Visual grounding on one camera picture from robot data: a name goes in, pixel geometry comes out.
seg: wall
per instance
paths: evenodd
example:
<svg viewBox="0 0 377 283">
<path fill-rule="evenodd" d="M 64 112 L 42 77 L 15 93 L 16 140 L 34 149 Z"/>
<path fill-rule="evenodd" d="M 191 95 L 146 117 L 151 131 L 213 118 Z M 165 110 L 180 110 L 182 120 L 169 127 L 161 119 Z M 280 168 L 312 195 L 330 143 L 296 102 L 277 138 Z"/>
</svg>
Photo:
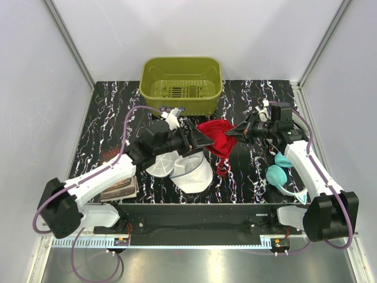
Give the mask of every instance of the wall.
<svg viewBox="0 0 377 283">
<path fill-rule="evenodd" d="M 91 90 L 42 1 L 1 1 L 0 274 L 26 282 L 46 182 L 64 179 Z"/>
<path fill-rule="evenodd" d="M 211 56 L 225 79 L 298 80 L 341 0 L 54 0 L 95 80 L 156 56 Z"/>
<path fill-rule="evenodd" d="M 359 197 L 357 227 L 375 278 L 376 13 L 374 0 L 353 2 L 303 88 L 333 177 Z"/>
</svg>

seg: black marble tabletop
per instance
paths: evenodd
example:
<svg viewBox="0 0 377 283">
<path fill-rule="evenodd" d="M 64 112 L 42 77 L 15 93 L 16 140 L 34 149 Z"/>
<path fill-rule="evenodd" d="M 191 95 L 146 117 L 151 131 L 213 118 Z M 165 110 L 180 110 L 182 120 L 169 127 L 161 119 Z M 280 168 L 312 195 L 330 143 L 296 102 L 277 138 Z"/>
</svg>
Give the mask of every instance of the black marble tabletop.
<svg viewBox="0 0 377 283">
<path fill-rule="evenodd" d="M 289 81 L 237 80 L 224 81 L 216 112 L 210 117 L 190 117 L 195 124 L 213 119 L 227 119 L 231 124 L 242 122 L 264 98 L 285 101 L 295 105 Z M 120 146 L 123 122 L 130 108 L 145 105 L 138 90 L 138 81 L 98 82 L 94 91 L 81 139 L 78 144 L 70 178 L 96 168 L 100 153 Z M 147 110 L 137 110 L 128 122 L 127 142 L 132 142 L 146 126 L 152 115 Z M 187 195 L 169 178 L 156 178 L 146 172 L 137 173 L 140 191 L 136 198 L 123 203 L 265 203 L 292 202 L 282 196 L 266 180 L 267 168 L 274 164 L 276 150 L 265 140 L 257 140 L 252 146 L 237 143 L 230 155 L 231 170 L 225 177 L 215 174 L 219 159 L 206 150 L 206 156 L 214 169 L 212 184 L 202 194 Z M 297 172 L 287 170 L 286 188 L 290 191 L 303 187 Z"/>
</svg>

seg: red cloth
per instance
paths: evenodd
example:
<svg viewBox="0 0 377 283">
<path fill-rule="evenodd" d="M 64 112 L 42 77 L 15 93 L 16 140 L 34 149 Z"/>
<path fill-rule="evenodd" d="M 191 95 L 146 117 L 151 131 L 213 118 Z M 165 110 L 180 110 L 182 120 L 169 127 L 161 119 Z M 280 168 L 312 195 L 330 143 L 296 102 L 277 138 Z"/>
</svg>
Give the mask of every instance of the red cloth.
<svg viewBox="0 0 377 283">
<path fill-rule="evenodd" d="M 227 120 L 212 120 L 197 126 L 198 130 L 214 141 L 214 145 L 207 146 L 207 149 L 216 156 L 221 157 L 221 161 L 217 165 L 216 173 L 218 175 L 224 176 L 230 170 L 230 165 L 226 169 L 224 168 L 224 163 L 229 158 L 237 140 L 234 137 L 226 136 L 225 132 L 234 127 Z"/>
</svg>

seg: book cover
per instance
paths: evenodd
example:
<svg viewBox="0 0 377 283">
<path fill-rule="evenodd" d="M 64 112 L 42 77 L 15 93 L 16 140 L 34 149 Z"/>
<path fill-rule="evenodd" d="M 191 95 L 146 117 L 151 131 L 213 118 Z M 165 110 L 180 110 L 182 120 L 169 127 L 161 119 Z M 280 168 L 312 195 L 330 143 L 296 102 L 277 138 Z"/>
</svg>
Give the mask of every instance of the book cover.
<svg viewBox="0 0 377 283">
<path fill-rule="evenodd" d="M 100 155 L 100 163 L 106 164 L 119 154 L 120 147 L 104 150 Z M 138 192 L 136 176 L 119 181 L 100 193 L 100 201 L 135 198 Z"/>
</svg>

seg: teal headphones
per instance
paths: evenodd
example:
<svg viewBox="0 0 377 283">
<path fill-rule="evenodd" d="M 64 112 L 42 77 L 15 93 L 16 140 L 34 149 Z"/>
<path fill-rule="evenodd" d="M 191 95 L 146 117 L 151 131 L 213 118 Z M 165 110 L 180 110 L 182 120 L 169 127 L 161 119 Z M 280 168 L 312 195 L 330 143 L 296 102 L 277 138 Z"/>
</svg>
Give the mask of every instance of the teal headphones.
<svg viewBox="0 0 377 283">
<path fill-rule="evenodd" d="M 267 181 L 275 186 L 282 194 L 287 196 L 294 196 L 299 202 L 306 204 L 307 201 L 307 190 L 303 189 L 301 192 L 292 193 L 286 190 L 283 186 L 287 183 L 288 178 L 287 174 L 284 172 L 283 168 L 291 168 L 293 164 L 282 155 L 281 152 L 278 152 L 275 155 L 275 165 L 271 165 L 266 173 Z"/>
</svg>

